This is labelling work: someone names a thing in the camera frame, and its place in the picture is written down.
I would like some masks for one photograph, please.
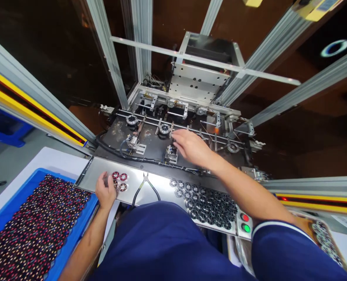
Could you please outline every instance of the left hand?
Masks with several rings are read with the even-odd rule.
[[[102,209],[111,210],[112,205],[116,199],[116,189],[114,188],[114,181],[111,175],[107,177],[108,187],[104,185],[104,178],[107,177],[107,172],[103,172],[95,185],[95,195],[99,200]]]

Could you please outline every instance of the floor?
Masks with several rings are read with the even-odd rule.
[[[75,156],[85,157],[84,154],[75,149],[46,137],[46,133],[37,129],[26,135],[23,141],[25,141],[25,145],[21,148],[0,142],[0,181],[7,181],[4,186],[0,187],[0,193],[45,146]]]

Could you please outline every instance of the blue uniform sleeve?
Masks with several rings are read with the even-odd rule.
[[[252,265],[259,281],[347,280],[347,272],[304,231],[282,221],[254,228]]]

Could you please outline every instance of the red button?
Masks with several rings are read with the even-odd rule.
[[[241,214],[241,219],[246,222],[249,221],[249,217],[246,214]]]

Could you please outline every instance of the green button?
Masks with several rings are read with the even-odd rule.
[[[250,227],[246,224],[243,224],[243,229],[245,232],[248,232],[248,233],[250,232]]]

